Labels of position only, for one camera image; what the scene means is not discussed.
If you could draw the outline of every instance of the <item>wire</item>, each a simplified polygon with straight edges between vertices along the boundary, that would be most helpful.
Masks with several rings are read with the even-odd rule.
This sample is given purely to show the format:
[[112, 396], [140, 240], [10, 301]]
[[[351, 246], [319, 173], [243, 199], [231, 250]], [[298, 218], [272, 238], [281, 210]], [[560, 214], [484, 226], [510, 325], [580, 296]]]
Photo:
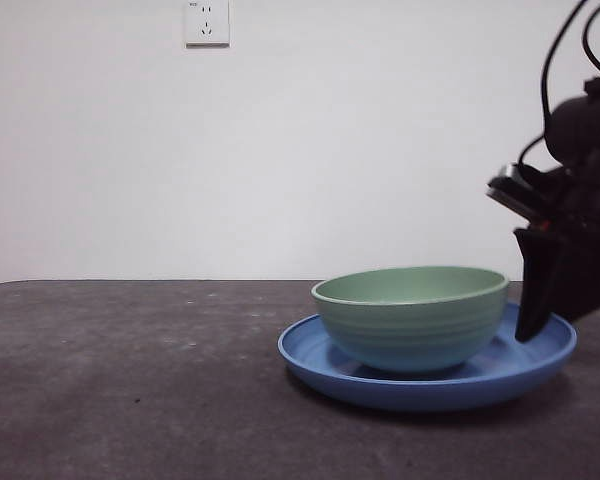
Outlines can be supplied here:
[[549, 94], [548, 94], [548, 79], [549, 79], [549, 67], [551, 66], [551, 61], [558, 49], [558, 45], [562, 41], [564, 34], [567, 32], [568, 28], [571, 26], [576, 15], [582, 10], [584, 4], [587, 3], [588, 0], [580, 0], [575, 8], [571, 11], [571, 14], [567, 18], [567, 20], [562, 25], [562, 28], [558, 32], [558, 35], [553, 40], [553, 44], [549, 49], [549, 53], [547, 53], [547, 58], [544, 61], [544, 67], [542, 68], [542, 79], [540, 81], [541, 86], [541, 95], [542, 95], [542, 111], [544, 113], [544, 131], [546, 132], [549, 128], [549, 124], [551, 123], [551, 110], [549, 109]]
[[525, 157], [525, 155], [529, 152], [529, 150], [531, 150], [533, 147], [535, 147], [543, 139], [544, 139], [544, 133], [541, 133], [536, 138], [534, 138], [533, 140], [531, 140], [531, 143], [529, 143], [529, 145], [527, 145], [526, 147], [524, 147], [524, 150], [522, 150], [522, 152], [520, 152], [520, 156], [518, 157], [518, 165], [524, 164], [524, 157]]
[[591, 29], [591, 25], [596, 17], [600, 14], [600, 6], [596, 8], [584, 27], [584, 31], [582, 32], [582, 48], [584, 49], [584, 53], [587, 55], [587, 58], [593, 63], [593, 65], [600, 71], [600, 60], [596, 58], [594, 53], [591, 51], [591, 47], [589, 46], [589, 30]]
[[542, 67], [542, 77], [540, 79], [540, 96], [542, 98], [542, 114], [543, 114], [543, 119], [544, 119], [544, 130], [543, 130], [542, 135], [533, 139], [531, 141], [531, 143], [529, 143], [524, 148], [524, 150], [522, 150], [522, 152], [520, 153], [520, 156], [518, 157], [518, 164], [520, 164], [520, 165], [522, 165], [524, 163], [524, 157], [529, 152], [529, 150], [531, 150], [536, 144], [538, 144], [544, 138], [544, 132], [549, 130], [549, 124], [551, 123], [551, 109], [549, 107], [549, 88], [548, 88], [549, 67], [551, 66], [551, 61], [553, 60], [553, 57], [556, 53], [556, 50], [558, 49], [558, 46], [560, 45], [560, 42], [562, 41], [562, 38], [564, 37], [564, 34], [567, 32], [567, 30], [571, 26], [571, 23], [573, 23], [574, 18], [576, 18], [576, 16], [580, 12], [580, 10], [582, 10], [582, 7], [584, 7], [584, 4], [587, 3], [587, 1], [588, 0], [580, 0], [578, 2], [578, 4], [574, 7], [574, 9], [571, 11], [571, 13], [569, 14], [569, 17], [567, 18], [567, 20], [565, 20], [564, 24], [562, 25], [562, 28], [560, 28], [558, 35], [556, 35], [556, 38], [554, 38], [553, 43], [551, 44], [551, 48], [549, 48], [549, 52], [547, 53], [547, 56], [544, 60], [544, 66]]

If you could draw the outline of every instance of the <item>plate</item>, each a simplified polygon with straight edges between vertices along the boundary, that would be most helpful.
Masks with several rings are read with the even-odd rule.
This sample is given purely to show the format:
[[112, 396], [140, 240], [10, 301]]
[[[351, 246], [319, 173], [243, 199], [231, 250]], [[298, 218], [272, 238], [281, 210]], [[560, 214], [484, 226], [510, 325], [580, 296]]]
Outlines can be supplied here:
[[479, 353], [426, 377], [384, 372], [353, 360], [331, 342], [319, 315], [287, 328], [278, 349], [294, 375], [338, 400], [392, 411], [466, 410], [523, 395], [558, 373], [573, 352], [576, 332], [557, 315], [531, 341], [518, 342], [519, 309], [507, 304], [498, 333]]

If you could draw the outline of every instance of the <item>bowl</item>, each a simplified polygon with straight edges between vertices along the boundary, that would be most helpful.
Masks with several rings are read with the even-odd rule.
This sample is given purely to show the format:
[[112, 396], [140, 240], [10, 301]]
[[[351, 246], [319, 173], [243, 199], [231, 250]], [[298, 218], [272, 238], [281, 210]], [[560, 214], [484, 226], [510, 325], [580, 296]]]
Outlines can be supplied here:
[[354, 273], [311, 289], [333, 343], [369, 367], [424, 373], [463, 363], [495, 336], [509, 280], [471, 267]]

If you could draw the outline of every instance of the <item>table surface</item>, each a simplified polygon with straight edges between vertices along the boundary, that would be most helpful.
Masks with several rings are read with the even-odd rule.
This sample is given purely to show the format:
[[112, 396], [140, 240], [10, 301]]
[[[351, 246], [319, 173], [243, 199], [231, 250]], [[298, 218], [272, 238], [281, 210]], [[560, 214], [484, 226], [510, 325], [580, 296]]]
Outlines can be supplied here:
[[314, 283], [1, 284], [0, 479], [600, 480], [600, 311], [524, 397], [396, 414], [286, 370]]

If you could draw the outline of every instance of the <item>black robotic arm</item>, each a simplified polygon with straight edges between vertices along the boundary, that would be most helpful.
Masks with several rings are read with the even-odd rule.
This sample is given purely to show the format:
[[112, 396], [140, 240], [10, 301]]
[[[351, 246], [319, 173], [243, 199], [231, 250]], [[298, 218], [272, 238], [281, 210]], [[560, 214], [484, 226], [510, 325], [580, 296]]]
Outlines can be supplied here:
[[[551, 312], [570, 321], [600, 308], [600, 78], [585, 83], [585, 96], [553, 112], [547, 101], [547, 72], [565, 31], [584, 6], [581, 0], [554, 42], [542, 77], [545, 129], [520, 156], [489, 182], [488, 195], [529, 221], [515, 230], [524, 258], [524, 282], [516, 338], [542, 330]], [[585, 52], [600, 70], [583, 34]], [[541, 172], [523, 162], [544, 139], [560, 167]]]

